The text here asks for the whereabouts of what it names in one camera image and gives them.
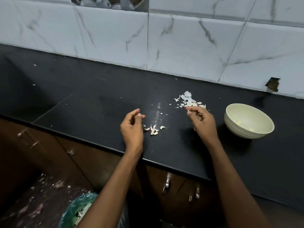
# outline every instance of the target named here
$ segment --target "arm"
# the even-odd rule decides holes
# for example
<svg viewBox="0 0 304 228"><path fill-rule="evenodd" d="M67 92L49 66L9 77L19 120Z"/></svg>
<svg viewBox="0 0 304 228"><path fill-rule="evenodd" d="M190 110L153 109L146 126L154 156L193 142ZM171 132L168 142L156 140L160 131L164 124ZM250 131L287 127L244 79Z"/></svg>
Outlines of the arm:
<svg viewBox="0 0 304 228"><path fill-rule="evenodd" d="M272 227L224 151L218 139L213 115L201 107L186 109L210 152L228 227Z"/></svg>
<svg viewBox="0 0 304 228"><path fill-rule="evenodd" d="M142 118L136 109L120 125L126 151L101 193L84 215L77 228L117 227L135 166L142 153Z"/></svg>

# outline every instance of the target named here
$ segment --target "tiled wall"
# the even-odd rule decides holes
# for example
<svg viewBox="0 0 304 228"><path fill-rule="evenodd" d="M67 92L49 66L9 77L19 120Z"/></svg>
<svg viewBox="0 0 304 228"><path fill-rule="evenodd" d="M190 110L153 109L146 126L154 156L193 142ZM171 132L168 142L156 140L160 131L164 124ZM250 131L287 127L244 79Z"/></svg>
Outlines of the tiled wall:
<svg viewBox="0 0 304 228"><path fill-rule="evenodd" d="M0 0L0 43L304 98L304 0Z"/></svg>

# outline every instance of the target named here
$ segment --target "person's right hand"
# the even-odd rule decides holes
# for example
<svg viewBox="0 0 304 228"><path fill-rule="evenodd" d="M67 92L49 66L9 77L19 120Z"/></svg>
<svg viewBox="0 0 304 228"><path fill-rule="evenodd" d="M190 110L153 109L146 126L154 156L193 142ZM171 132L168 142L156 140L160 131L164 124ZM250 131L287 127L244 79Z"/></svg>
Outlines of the person's right hand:
<svg viewBox="0 0 304 228"><path fill-rule="evenodd" d="M194 128L205 145L218 142L215 120L212 114L199 106L186 107L187 115L191 119Z"/></svg>

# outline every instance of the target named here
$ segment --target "cream-colored bowl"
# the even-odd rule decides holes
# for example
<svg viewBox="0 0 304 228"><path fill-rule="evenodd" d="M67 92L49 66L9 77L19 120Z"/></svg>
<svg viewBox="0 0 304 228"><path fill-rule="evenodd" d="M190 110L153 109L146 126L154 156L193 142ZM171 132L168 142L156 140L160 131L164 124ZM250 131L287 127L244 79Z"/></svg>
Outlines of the cream-colored bowl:
<svg viewBox="0 0 304 228"><path fill-rule="evenodd" d="M248 139L261 138L275 129L273 121L265 113L240 103L227 106L224 121L232 133Z"/></svg>

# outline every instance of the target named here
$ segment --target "kitchen counter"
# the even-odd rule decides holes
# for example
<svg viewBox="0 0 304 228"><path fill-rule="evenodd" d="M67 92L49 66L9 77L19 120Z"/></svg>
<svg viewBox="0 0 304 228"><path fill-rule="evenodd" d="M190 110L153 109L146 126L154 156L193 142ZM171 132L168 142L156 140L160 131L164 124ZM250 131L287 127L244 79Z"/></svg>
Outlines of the kitchen counter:
<svg viewBox="0 0 304 228"><path fill-rule="evenodd" d="M223 146L250 192L304 211L303 100L0 45L3 118L122 155L120 123L140 108L143 124L168 127L156 136L144 133L146 164L214 181L206 147L186 110L175 108L180 101L174 98L185 91L214 115ZM231 103L265 112L274 132L256 140L232 134L224 124Z"/></svg>

